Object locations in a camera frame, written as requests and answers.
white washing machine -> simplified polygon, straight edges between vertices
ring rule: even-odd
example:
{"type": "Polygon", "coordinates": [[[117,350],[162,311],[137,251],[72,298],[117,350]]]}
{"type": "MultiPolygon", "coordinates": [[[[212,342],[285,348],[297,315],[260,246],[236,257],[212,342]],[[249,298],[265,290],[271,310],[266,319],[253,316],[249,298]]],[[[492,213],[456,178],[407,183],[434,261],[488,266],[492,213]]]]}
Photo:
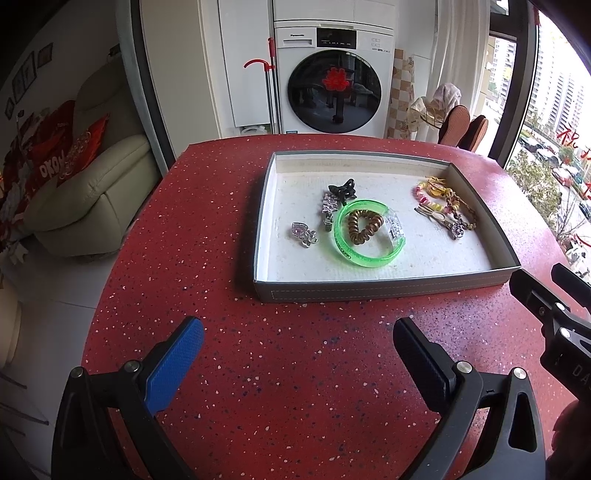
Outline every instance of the white washing machine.
{"type": "Polygon", "coordinates": [[[315,20],[275,22],[283,133],[383,138],[394,31],[315,20]]]}

shoe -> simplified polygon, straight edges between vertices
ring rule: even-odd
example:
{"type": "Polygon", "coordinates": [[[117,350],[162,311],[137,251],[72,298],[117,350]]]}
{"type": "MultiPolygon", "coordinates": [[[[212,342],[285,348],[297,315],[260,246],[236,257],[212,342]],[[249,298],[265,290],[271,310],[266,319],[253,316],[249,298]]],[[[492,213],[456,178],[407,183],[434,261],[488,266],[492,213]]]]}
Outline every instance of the shoe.
{"type": "Polygon", "coordinates": [[[458,105],[449,112],[449,115],[439,129],[439,144],[449,147],[457,147],[468,127],[470,126],[470,112],[463,105],[458,105]]]}
{"type": "Polygon", "coordinates": [[[482,142],[487,129],[488,119],[484,115],[477,116],[470,122],[466,135],[462,137],[457,146],[462,150],[475,152],[480,142],[482,142]]]}

red flower decoration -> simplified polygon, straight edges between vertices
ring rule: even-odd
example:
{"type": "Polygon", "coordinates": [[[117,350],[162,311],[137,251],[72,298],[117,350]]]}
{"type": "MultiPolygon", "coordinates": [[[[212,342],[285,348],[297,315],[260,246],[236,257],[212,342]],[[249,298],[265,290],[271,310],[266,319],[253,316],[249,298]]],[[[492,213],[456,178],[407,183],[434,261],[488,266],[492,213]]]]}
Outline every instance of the red flower decoration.
{"type": "Polygon", "coordinates": [[[351,84],[346,78],[345,69],[338,69],[331,67],[326,78],[322,79],[322,83],[329,92],[344,92],[351,84]]]}

round glass door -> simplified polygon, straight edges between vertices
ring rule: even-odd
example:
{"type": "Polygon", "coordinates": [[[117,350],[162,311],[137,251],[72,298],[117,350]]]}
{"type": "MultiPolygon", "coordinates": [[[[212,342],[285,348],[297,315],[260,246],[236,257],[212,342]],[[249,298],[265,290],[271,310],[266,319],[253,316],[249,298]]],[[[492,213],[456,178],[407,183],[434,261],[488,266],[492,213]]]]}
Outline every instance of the round glass door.
{"type": "Polygon", "coordinates": [[[382,88],[375,70],[348,51],[324,50],[303,60],[287,84],[290,105],[309,127],[344,134],[375,115],[382,88]]]}

metal screw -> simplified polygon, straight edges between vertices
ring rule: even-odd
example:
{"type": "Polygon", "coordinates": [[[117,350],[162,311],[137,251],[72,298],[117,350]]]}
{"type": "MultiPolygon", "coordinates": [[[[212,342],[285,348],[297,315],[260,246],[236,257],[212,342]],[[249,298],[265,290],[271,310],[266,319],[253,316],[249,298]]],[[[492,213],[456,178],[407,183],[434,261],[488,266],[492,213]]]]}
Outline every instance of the metal screw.
{"type": "Polygon", "coordinates": [[[463,374],[469,374],[472,371],[472,366],[468,362],[458,362],[456,367],[463,374]]]}
{"type": "Polygon", "coordinates": [[[70,376],[72,378],[80,378],[84,373],[84,369],[82,367],[74,367],[70,372],[70,376]]]}
{"type": "Polygon", "coordinates": [[[520,380],[525,380],[527,377],[527,373],[521,367],[514,368],[513,375],[515,375],[520,380]]]}
{"type": "Polygon", "coordinates": [[[137,372],[139,370],[139,362],[137,360],[130,360],[123,366],[123,369],[130,374],[137,372]]]}

